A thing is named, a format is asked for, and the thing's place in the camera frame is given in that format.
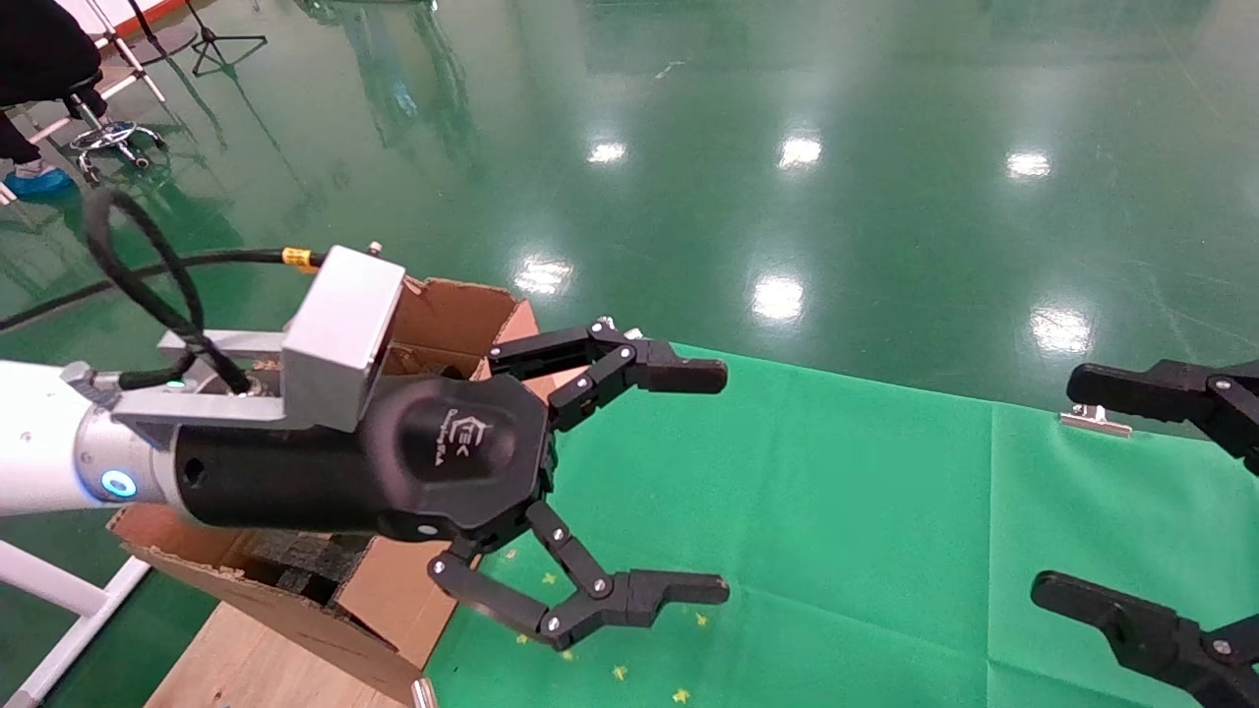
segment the black robotic gripper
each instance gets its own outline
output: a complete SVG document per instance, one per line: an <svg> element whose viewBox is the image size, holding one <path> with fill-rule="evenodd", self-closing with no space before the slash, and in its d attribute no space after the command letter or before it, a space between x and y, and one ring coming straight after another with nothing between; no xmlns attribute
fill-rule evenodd
<svg viewBox="0 0 1259 708"><path fill-rule="evenodd" d="M483 382L426 378L373 402L363 427L369 466L390 500L383 533L451 539L428 566L447 595L556 650L607 625L650 627L667 602L719 605L719 576L608 573L546 504L554 488L555 433L568 431L631 387L718 393L725 364L679 358L665 341L628 339L609 323L541 334L490 351ZM588 365L548 401L522 383ZM554 608L472 568L531 530L577 587Z"/></svg>
<svg viewBox="0 0 1259 708"><path fill-rule="evenodd" d="M1259 362L1212 369L1162 360L1147 372L1081 364L1075 403L1165 422L1188 421L1259 475ZM1204 631L1175 610L1045 571L1037 606L1102 631L1119 665L1187 692L1206 708L1259 708L1259 615Z"/></svg>

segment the glossy green epoxy floor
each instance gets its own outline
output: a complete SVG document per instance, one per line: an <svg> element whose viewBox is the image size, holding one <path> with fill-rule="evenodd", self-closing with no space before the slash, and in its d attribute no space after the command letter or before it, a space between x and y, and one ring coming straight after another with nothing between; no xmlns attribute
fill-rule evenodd
<svg viewBox="0 0 1259 708"><path fill-rule="evenodd" d="M526 291L543 326L611 314L1040 408L1085 359L1255 358L1244 0L259 3L205 10L271 38L237 76L160 66L171 115L115 101L172 145L115 178L181 251L379 241L415 275ZM0 311L97 277L77 231L73 197L0 209ZM196 277L219 328L278 328L306 282ZM159 334L110 297L0 357L150 365ZM103 581L101 523L0 537ZM138 705L209 607L149 581L54 704ZM8 593L0 620L6 694L68 620Z"/></svg>

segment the cardboard box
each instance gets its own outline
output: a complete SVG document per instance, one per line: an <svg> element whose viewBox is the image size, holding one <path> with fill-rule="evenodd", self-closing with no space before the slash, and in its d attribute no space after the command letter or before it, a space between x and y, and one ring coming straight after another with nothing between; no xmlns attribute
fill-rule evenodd
<svg viewBox="0 0 1259 708"><path fill-rule="evenodd" d="M482 379L488 377L485 355L495 343L536 331L529 302L505 290L408 278L384 373L437 373L454 367ZM540 379L530 388L546 396L554 382ZM350 567L308 577L307 566L286 568L277 566L273 552L256 553L261 539L273 532L203 527L152 505L120 511L110 528L137 558L235 606L403 704L409 704L409 685L454 611L454 601L426 572L446 542L360 537L358 548L351 542L345 549L335 545L336 537L320 537L315 542L326 540L329 553ZM311 582L295 583L293 577Z"/></svg>

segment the blue shoe cover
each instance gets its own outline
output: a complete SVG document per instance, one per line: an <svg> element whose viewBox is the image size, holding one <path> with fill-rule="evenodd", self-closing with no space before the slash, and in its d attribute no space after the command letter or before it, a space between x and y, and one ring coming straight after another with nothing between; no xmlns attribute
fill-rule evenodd
<svg viewBox="0 0 1259 708"><path fill-rule="evenodd" d="M4 185L9 188L16 197L30 197L33 194L47 194L49 191L57 191L65 189L74 184L71 175L65 174L65 170L60 168L54 168L38 178L20 178L18 173L9 173L4 178Z"/></svg>

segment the metal clip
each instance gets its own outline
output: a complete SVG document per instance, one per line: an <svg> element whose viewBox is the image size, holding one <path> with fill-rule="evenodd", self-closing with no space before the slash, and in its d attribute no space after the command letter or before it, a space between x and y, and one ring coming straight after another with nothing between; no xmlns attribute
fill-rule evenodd
<svg viewBox="0 0 1259 708"><path fill-rule="evenodd" d="M1100 406L1076 404L1070 412L1059 413L1058 417L1064 425L1075 428L1104 432L1115 437L1132 437L1132 426L1107 420L1105 408Z"/></svg>

